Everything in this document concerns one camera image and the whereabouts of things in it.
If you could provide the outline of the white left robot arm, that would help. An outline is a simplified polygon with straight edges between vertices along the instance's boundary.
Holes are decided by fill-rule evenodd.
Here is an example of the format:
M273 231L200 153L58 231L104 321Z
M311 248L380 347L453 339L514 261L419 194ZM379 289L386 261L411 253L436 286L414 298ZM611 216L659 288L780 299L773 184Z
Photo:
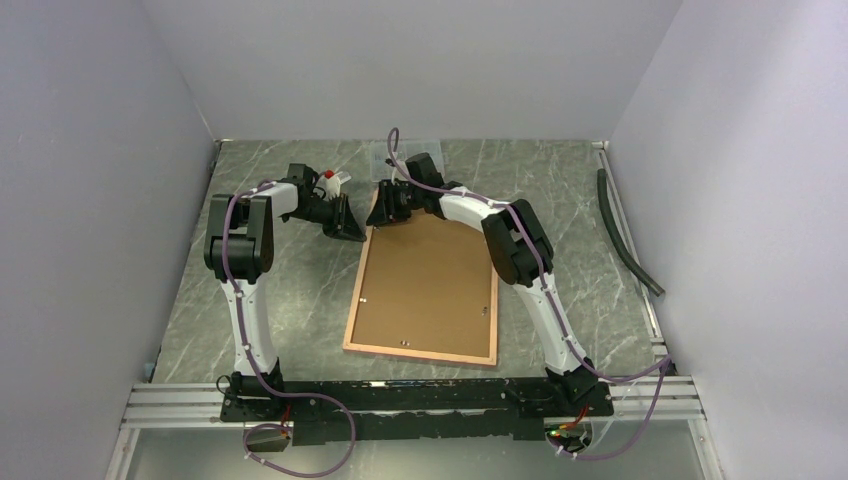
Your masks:
M287 401L266 300L274 222L302 220L320 226L329 238L365 241L342 190L349 180L347 172L318 172L295 163L281 179L263 180L234 195L216 194L210 202L204 262L225 294L234 332L229 394L247 397L247 407L260 419L278 417Z

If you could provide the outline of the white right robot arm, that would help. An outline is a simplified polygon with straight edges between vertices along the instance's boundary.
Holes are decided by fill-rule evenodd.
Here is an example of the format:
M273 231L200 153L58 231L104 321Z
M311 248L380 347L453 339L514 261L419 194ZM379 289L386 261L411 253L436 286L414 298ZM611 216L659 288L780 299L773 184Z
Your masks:
M541 341L552 406L564 415L577 413L598 376L570 326L556 289L554 248L530 203L494 200L447 182L427 153L403 162L391 153L385 162L401 178L378 183L366 224L398 225L423 210L481 232L497 275L518 293Z

